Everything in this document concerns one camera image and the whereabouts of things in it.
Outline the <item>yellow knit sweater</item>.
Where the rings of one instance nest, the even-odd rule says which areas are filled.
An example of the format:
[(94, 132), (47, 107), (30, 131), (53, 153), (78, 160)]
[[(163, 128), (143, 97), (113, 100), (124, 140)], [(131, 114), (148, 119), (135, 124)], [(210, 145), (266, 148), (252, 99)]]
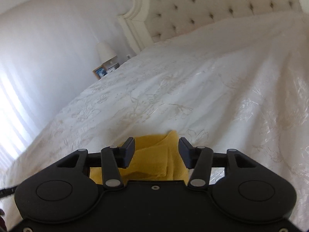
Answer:
[(188, 183), (189, 171), (178, 150), (179, 136), (168, 134), (135, 137), (135, 153), (126, 169), (120, 169), (121, 178), (129, 180), (176, 181)]

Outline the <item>white embroidered bedspread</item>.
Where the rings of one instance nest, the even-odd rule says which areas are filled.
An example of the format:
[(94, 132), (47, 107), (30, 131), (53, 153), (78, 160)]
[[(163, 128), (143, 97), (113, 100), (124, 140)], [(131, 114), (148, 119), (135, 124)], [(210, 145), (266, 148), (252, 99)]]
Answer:
[(1, 177), (13, 186), (85, 148), (176, 131), (290, 181), (308, 229), (308, 15), (229, 18), (145, 49), (64, 107)]

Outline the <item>white table lamp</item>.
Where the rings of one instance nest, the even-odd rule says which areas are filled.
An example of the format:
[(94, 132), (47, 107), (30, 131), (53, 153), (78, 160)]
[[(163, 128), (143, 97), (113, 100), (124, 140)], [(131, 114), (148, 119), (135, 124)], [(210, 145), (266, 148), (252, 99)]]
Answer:
[(99, 59), (106, 70), (114, 66), (117, 61), (117, 53), (112, 47), (105, 41), (100, 42), (96, 45)]

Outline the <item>cream tufted headboard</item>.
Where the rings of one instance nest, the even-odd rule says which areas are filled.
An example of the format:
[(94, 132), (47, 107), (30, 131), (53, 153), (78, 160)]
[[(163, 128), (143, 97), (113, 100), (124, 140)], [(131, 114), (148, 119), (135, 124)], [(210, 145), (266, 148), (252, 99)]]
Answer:
[(159, 41), (192, 32), (227, 18), (293, 10), (308, 13), (308, 0), (132, 0), (119, 15), (135, 53)]

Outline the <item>wooden picture frame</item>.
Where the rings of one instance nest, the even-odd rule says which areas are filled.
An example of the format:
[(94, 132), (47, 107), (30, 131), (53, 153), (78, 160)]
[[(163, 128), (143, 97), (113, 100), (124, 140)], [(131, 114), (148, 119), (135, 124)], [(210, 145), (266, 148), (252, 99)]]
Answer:
[(105, 75), (107, 75), (107, 71), (105, 70), (104, 66), (100, 66), (93, 70), (94, 75), (97, 77), (98, 80), (103, 78)]

